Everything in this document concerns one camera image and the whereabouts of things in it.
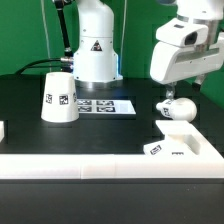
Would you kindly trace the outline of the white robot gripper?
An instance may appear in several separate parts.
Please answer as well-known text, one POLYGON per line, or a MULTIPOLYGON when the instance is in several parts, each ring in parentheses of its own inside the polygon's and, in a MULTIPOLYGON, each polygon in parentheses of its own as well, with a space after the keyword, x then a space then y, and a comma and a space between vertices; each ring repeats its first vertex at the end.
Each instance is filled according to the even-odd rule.
POLYGON ((223 64, 224 32, 221 32, 218 41, 202 52, 194 47, 179 48, 158 42, 152 54, 150 75, 154 81, 167 84, 166 98, 173 99, 175 82, 197 76, 194 83, 201 86, 206 73, 219 70, 223 64))

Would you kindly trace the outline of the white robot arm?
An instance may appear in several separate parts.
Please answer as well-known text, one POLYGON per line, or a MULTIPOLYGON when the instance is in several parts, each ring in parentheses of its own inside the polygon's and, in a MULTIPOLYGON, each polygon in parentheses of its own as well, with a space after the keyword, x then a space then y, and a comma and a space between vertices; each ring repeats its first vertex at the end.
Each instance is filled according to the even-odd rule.
MULTIPOLYGON (((76 0, 80 22, 79 48, 74 53, 75 79, 110 83, 118 78, 118 56, 113 49, 112 10, 100 0, 76 0)), ((150 76, 175 95, 175 84, 194 77, 198 84, 224 65, 224 0, 161 0, 175 5, 177 16, 156 30, 150 76)))

